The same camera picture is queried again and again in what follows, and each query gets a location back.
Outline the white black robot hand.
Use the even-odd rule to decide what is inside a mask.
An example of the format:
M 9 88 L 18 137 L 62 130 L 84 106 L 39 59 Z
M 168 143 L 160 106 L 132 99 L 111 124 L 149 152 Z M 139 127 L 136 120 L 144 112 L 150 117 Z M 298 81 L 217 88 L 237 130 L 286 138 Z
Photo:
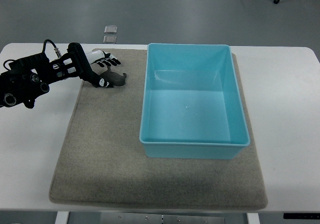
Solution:
M 109 52 L 104 52 L 102 50 L 95 50 L 95 51 L 86 53 L 85 56 L 90 65 L 95 64 L 95 65 L 99 65 L 102 68 L 118 66 L 121 64 L 121 62 L 113 54 Z M 98 81 L 90 82 L 95 88 L 102 88 L 105 85 L 105 80 L 101 77 L 101 74 L 98 75 L 99 77 Z

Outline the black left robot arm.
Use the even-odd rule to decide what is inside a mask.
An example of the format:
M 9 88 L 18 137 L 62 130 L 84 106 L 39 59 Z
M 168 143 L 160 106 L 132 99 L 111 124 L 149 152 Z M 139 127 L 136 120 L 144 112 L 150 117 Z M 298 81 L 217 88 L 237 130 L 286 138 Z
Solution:
M 32 109 L 36 99 L 50 91 L 50 84 L 68 78 L 79 77 L 97 87 L 109 85 L 91 65 L 106 66 L 110 54 L 104 51 L 85 53 L 77 42 L 70 43 L 65 54 L 61 54 L 56 46 L 54 51 L 57 58 L 53 61 L 49 60 L 44 49 L 37 54 L 4 61 L 6 71 L 0 75 L 1 107 L 24 104 Z

